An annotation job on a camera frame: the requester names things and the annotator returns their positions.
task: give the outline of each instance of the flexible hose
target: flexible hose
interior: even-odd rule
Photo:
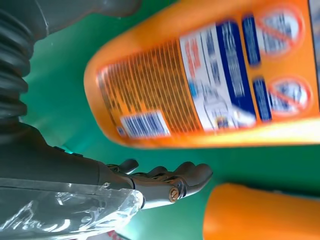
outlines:
[[[19,117],[26,115],[27,107],[20,97],[28,91],[23,77],[30,72],[34,44],[28,28],[0,10],[0,142],[25,129]]]

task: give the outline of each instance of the warning symbol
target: warning symbol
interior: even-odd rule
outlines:
[[[310,88],[297,78],[282,78],[269,88],[272,114],[293,116],[306,110],[311,103]]]
[[[304,21],[297,10],[274,8],[256,20],[257,36],[261,53],[277,57],[289,52],[301,42]]]

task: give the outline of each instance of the bottle label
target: bottle label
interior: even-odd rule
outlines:
[[[106,66],[97,81],[123,138],[314,117],[319,16],[318,0],[266,1]]]

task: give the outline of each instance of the blue label panel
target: blue label panel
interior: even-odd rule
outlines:
[[[261,57],[254,15],[244,18],[242,20],[242,28],[248,63],[252,67],[260,65]]]
[[[257,116],[247,75],[238,25],[227,21],[217,26],[219,48],[232,104]]]
[[[261,121],[271,121],[272,116],[268,101],[268,93],[265,80],[263,77],[257,77],[253,81],[253,88]]]

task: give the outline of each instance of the white label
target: white label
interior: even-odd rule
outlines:
[[[191,95],[205,131],[256,122],[254,116],[232,105],[215,25],[181,37],[180,43]],[[232,66],[229,65],[230,73],[236,70]]]

